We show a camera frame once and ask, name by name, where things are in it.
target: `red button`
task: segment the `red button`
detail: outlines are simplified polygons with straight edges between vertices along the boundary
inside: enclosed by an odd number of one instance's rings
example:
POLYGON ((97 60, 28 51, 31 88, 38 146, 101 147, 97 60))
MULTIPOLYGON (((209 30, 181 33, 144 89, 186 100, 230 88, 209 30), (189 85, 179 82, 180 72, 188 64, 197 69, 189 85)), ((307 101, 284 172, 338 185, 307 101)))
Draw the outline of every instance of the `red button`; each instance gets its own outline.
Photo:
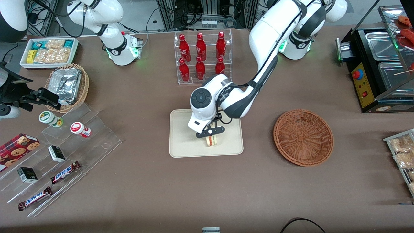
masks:
POLYGON ((357 79, 357 78, 359 78, 360 76, 361 76, 361 73, 360 73, 358 70, 352 73, 352 77, 353 77, 354 79, 357 79))

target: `gray floor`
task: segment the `gray floor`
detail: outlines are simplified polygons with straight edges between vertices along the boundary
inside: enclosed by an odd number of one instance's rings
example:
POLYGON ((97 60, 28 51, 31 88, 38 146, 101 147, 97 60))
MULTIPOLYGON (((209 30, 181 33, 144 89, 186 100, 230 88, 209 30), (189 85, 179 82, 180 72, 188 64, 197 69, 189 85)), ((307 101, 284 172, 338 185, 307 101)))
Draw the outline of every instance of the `gray floor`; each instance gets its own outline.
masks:
MULTIPOLYGON (((66 13, 66 5, 71 0, 60 0, 56 10, 59 13, 66 13)), ((155 0, 118 0, 124 9, 124 18, 121 21, 124 25, 135 29, 140 32, 145 31, 145 26, 150 17, 152 11, 157 8, 155 0)), ((375 0, 347 0, 349 2, 348 12, 345 16, 336 23, 326 23, 326 25, 351 25, 357 24, 363 15, 368 11, 375 0)), ((399 0, 381 0, 378 5, 400 5, 399 0)), ((364 23, 372 24, 380 22, 381 18, 377 12, 378 7, 369 14, 364 23)), ((61 22, 71 34, 78 34, 82 29, 81 25, 73 23, 68 17, 60 17, 61 22)), ((53 23, 49 29, 48 36, 66 35, 63 30, 60 30, 56 23, 53 23)), ((155 11, 148 23, 148 31, 163 31, 164 26, 161 20, 159 11, 155 11)), ((87 29, 84 30, 84 35, 92 35, 93 33, 87 29)), ((0 43, 0 56, 2 57, 14 44, 0 43)), ((18 72, 20 70, 19 62, 24 51, 24 46, 19 46, 14 49, 12 54, 11 63, 7 66, 18 72)))

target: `brown wicker basket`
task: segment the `brown wicker basket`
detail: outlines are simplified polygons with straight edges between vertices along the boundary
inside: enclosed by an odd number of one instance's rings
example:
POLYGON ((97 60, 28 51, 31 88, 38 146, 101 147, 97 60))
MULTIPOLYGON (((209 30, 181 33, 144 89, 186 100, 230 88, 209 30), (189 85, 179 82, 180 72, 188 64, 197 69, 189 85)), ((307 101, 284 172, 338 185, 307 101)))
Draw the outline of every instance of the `brown wicker basket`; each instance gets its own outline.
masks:
MULTIPOLYGON (((86 96, 88 95, 88 88, 89 88, 88 74, 85 72, 85 70, 80 65, 77 65, 77 64, 69 64, 69 65, 66 65, 66 66, 59 67, 58 69, 63 70, 63 69, 69 69, 69 68, 77 68, 82 72, 81 83, 79 84, 79 90, 78 90, 78 94, 77 94, 77 100, 72 105, 62 105, 60 107, 60 110, 56 110, 56 109, 54 109, 50 106, 46 106, 46 108, 50 111, 66 113, 66 112, 70 111, 72 108, 74 108, 75 106, 83 103, 86 99, 86 96)), ((49 86, 49 82, 51 80, 51 77, 52 77, 52 74, 49 75, 49 78, 46 81, 45 88, 47 88, 49 86)))
POLYGON ((277 149, 299 166, 316 166, 325 162, 334 148, 328 124, 317 114, 303 109, 283 113, 273 128, 277 149))

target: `red bottle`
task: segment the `red bottle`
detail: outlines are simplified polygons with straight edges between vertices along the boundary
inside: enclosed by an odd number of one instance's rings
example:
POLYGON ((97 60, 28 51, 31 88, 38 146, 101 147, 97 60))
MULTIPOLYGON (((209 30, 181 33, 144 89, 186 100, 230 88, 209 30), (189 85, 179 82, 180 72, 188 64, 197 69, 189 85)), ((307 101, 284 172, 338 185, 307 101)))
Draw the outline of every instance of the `red bottle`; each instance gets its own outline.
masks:
POLYGON ((179 39, 180 39, 181 56, 185 59, 185 61, 190 62, 191 61, 190 47, 188 46, 187 41, 185 41, 185 36, 183 34, 180 34, 179 39))
POLYGON ((203 33, 197 33, 197 44, 195 45, 197 48, 197 56, 200 56, 203 61, 207 59, 207 49, 206 49, 206 42, 203 39, 203 33))
POLYGON ((217 59, 217 64, 216 64, 216 74, 224 74, 224 69, 226 69, 226 66, 223 63, 223 57, 220 56, 217 59))
POLYGON ((204 80, 204 75, 206 74, 206 67, 203 63, 203 59, 198 56, 197 64, 195 65, 195 70, 197 71, 198 80, 204 80))
POLYGON ((185 63, 184 58, 180 58, 179 62, 180 66, 178 68, 180 70, 181 78, 183 79, 183 82, 187 83, 190 81, 190 70, 188 69, 188 66, 185 63))
POLYGON ((219 39, 217 40, 216 44, 216 57, 226 56, 226 41, 224 40, 224 32, 219 32, 219 39))

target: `stainless steel tray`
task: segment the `stainless steel tray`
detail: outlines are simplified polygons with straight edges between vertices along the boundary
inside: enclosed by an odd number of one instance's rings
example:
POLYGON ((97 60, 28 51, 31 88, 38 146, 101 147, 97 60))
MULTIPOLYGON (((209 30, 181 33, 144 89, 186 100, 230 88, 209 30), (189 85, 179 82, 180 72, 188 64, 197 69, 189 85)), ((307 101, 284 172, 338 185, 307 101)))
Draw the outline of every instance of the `stainless steel tray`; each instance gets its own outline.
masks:
MULTIPOLYGON (((404 69, 401 62, 382 62, 378 65, 381 77, 383 78, 385 87, 387 89, 392 88, 395 85, 400 84, 407 77, 404 74, 394 76, 396 73, 403 72, 404 69)), ((413 96, 414 95, 414 80, 404 84, 401 88, 397 89, 392 93, 396 96, 413 96)))
POLYGON ((370 32, 365 35, 371 53, 377 61, 399 61, 387 32, 370 32))

